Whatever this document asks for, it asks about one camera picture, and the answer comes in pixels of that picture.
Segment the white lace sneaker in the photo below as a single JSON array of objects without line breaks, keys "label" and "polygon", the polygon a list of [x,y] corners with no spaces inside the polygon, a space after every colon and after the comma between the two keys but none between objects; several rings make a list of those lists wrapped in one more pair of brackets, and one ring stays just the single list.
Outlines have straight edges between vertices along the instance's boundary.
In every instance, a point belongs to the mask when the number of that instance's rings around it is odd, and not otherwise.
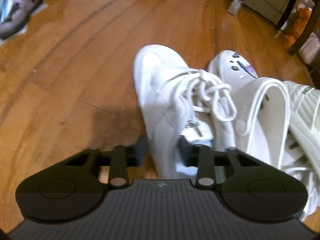
[{"label": "white lace sneaker", "polygon": [[290,133],[285,141],[281,170],[299,180],[307,189],[308,200],[300,217],[303,222],[319,207],[319,178],[305,152]]},{"label": "white lace sneaker", "polygon": [[217,151],[235,146],[236,106],[230,85],[203,69],[190,68],[173,49],[141,48],[133,79],[150,151],[162,179],[194,180],[195,164],[185,164],[180,139]]}]

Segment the pink bag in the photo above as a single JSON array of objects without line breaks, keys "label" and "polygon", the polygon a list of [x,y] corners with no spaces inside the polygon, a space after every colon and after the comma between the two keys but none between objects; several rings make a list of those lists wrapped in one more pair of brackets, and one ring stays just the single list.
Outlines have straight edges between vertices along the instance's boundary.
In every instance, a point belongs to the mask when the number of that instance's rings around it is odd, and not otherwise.
[{"label": "pink bag", "polygon": [[298,55],[307,66],[319,67],[319,37],[315,33],[311,33]]}]

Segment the plastic wrapped small item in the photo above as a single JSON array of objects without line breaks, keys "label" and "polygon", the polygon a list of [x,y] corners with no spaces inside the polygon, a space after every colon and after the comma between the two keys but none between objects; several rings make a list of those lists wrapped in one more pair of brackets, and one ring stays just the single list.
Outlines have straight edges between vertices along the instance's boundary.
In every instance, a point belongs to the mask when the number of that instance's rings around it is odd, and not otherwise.
[{"label": "plastic wrapped small item", "polygon": [[230,6],[227,9],[227,12],[232,16],[237,16],[243,1],[242,0],[232,0]]}]

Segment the purple clog near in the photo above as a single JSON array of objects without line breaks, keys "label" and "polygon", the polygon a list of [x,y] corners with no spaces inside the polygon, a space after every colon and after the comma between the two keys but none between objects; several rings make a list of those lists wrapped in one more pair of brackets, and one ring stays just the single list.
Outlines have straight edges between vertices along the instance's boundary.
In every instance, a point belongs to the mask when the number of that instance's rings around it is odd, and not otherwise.
[{"label": "purple clog near", "polygon": [[1,40],[4,41],[15,35],[28,23],[32,13],[43,0],[9,0],[12,7],[7,15],[1,20]]}]

